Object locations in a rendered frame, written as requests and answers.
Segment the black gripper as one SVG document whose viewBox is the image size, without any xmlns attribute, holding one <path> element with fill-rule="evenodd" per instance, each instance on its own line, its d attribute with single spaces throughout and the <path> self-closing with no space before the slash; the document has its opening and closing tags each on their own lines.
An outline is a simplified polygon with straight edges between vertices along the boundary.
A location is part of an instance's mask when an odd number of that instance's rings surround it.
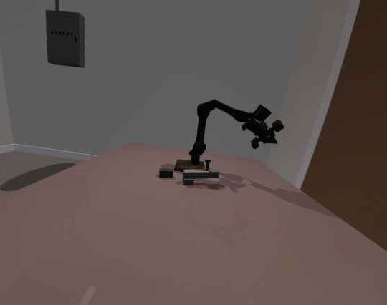
<svg viewBox="0 0 387 305">
<path fill-rule="evenodd" d="M 284 128 L 284 125 L 280 120 L 276 120 L 274 123 L 272 123 L 272 128 L 267 129 L 265 128 L 261 123 L 260 127 L 256 132 L 253 132 L 254 135 L 259 136 L 259 138 L 255 137 L 253 140 L 251 140 L 252 148 L 257 149 L 259 147 L 258 142 L 265 143 L 275 143 L 277 144 L 277 140 L 275 139 L 275 132 L 279 132 Z M 269 137 L 268 137 L 269 135 Z"/>
</svg>

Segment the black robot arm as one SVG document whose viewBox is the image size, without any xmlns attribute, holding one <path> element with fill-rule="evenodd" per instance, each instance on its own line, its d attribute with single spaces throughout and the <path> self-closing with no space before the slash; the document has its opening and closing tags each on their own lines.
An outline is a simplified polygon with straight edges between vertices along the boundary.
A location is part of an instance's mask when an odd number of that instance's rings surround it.
<svg viewBox="0 0 387 305">
<path fill-rule="evenodd" d="M 201 103 L 197 107 L 197 114 L 199 116 L 198 130 L 196 141 L 193 144 L 193 149 L 189 152 L 191 156 L 191 165 L 200 165 L 199 159 L 200 155 L 206 149 L 206 144 L 204 144 L 204 133 L 206 127 L 206 118 L 209 116 L 209 113 L 214 108 L 219 108 L 227 113 L 229 113 L 233 118 L 239 122 L 245 122 L 242 125 L 242 130 L 245 131 L 246 128 L 251 132 L 256 132 L 261 126 L 260 123 L 265 127 L 267 124 L 263 122 L 272 112 L 270 112 L 266 107 L 259 105 L 258 108 L 253 113 L 247 113 L 241 110 L 235 110 L 232 107 L 221 103 L 218 100 L 212 100 L 210 102 Z M 258 123 L 260 122 L 260 123 Z"/>
</svg>

